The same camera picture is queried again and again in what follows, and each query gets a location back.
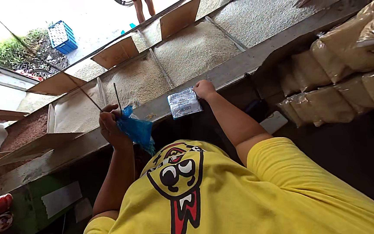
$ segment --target yellow t-shirt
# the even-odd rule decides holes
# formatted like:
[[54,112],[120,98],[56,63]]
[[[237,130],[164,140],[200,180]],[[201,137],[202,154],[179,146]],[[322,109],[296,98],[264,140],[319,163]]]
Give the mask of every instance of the yellow t-shirt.
[[84,233],[374,234],[374,201],[291,140],[257,143],[247,165],[211,144],[176,141],[129,187],[118,219],[96,218]]

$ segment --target stacked plastic bags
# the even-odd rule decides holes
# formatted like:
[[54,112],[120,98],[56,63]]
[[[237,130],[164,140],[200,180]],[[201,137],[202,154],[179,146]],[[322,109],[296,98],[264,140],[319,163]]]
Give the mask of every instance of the stacked plastic bags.
[[350,122],[374,109],[374,1],[279,64],[278,74],[288,97],[278,106],[298,127]]

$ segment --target cartoon face graphic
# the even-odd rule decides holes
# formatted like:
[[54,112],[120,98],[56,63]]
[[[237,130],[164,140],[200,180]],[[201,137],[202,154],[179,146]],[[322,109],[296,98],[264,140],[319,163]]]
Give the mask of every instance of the cartoon face graphic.
[[184,234],[190,221],[194,228],[200,225],[200,184],[203,177],[203,150],[199,147],[190,151],[198,151],[190,158],[183,159],[185,151],[180,155],[169,155],[165,166],[154,173],[147,173],[153,187],[171,204],[171,233]]

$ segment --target black stick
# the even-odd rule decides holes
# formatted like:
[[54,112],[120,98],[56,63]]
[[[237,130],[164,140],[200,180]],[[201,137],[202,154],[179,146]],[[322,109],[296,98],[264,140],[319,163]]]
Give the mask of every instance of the black stick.
[[[2,22],[1,22],[1,20],[0,20],[0,23],[11,33],[11,35],[24,47],[24,48],[26,48],[32,55],[34,55],[35,57],[38,57],[35,53],[34,53],[34,51],[32,51],[19,37],[17,37],[13,32],[11,32],[11,30],[9,30],[8,28],[7,28],[7,26],[5,26],[5,24],[3,24]],[[58,67],[55,67],[55,66],[53,66],[53,65],[51,65],[51,64],[49,64],[48,62],[45,62],[49,67],[51,67],[51,68],[55,68],[55,69],[57,69],[57,70],[59,70],[61,73],[63,73],[63,74],[65,74],[67,77],[69,77],[69,79],[86,95],[86,97],[87,98],[89,98],[92,102],[93,102],[93,104],[95,104],[95,106],[100,110],[100,111],[102,111],[102,109],[96,104],[96,102],[95,101],[93,101],[90,97],[89,97],[89,95],[87,95],[87,93],[85,93],[84,91],[83,91],[83,89],[74,81],[74,79],[73,78],[71,78],[70,77],[70,75],[69,74],[67,74],[67,73],[65,73],[65,72],[63,72],[61,69],[59,69]]]
[[115,83],[113,83],[113,87],[115,88],[116,98],[118,99],[118,105],[119,105],[119,109],[121,109],[121,116],[122,116],[121,103],[119,102],[118,92],[117,92],[117,90],[116,90],[116,85],[115,85]]

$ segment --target leg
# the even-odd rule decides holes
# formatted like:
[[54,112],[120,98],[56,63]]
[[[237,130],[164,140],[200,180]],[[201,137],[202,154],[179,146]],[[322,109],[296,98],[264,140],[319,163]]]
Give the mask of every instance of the leg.
[[145,21],[144,13],[142,12],[142,2],[141,0],[134,0],[136,16],[138,17],[138,22],[142,23]]
[[153,0],[145,0],[145,3],[147,3],[148,11],[149,11],[150,15],[154,16],[155,15],[155,9],[154,9]]

